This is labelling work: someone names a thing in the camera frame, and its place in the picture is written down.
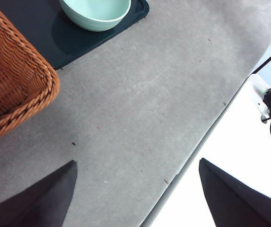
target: tray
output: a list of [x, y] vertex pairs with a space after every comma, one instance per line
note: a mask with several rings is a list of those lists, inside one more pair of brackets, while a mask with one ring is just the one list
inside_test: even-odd
[[0, 10], [57, 70], [143, 19], [149, 5], [145, 0], [132, 0], [126, 17], [104, 32], [75, 25], [58, 0], [0, 0]]

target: white surface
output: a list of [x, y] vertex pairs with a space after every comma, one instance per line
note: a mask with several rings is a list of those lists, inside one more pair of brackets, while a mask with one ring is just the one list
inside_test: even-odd
[[153, 227], [215, 226], [199, 177], [202, 157], [271, 197], [270, 125], [261, 122], [259, 110], [248, 98], [252, 92], [247, 80], [154, 220]]

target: bowl rim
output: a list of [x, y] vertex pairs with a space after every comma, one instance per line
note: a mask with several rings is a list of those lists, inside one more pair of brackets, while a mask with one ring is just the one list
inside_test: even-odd
[[117, 20], [121, 20], [121, 19], [123, 19], [123, 18], [127, 15], [127, 13], [128, 13], [129, 10], [130, 10], [130, 7], [131, 7], [131, 0], [129, 0], [128, 8], [127, 8], [126, 12], [124, 12], [123, 15], [121, 15], [121, 16], [118, 17], [118, 18], [111, 19], [111, 20], [100, 20], [100, 19], [96, 19], [96, 18], [92, 18], [92, 17], [86, 17], [86, 16], [84, 16], [84, 15], [78, 13], [77, 11], [75, 11], [75, 10], [74, 10], [67, 2], [66, 2], [66, 0], [61, 0], [61, 1], [64, 2], [71, 10], [73, 10], [75, 13], [79, 14], [80, 16], [85, 17], [85, 18], [90, 19], [90, 20], [98, 21], [98, 22], [114, 22], [114, 21], [117, 21]]

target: gray carpet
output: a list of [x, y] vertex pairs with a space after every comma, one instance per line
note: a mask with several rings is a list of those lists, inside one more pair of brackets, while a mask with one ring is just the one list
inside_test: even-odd
[[58, 98], [0, 139], [0, 202], [74, 159], [64, 226], [137, 227], [271, 42], [268, 0], [149, 4], [59, 70]]

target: wicker basket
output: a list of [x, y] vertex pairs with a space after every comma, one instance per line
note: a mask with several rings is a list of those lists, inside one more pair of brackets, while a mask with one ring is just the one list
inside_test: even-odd
[[59, 92], [56, 72], [0, 12], [0, 137]]

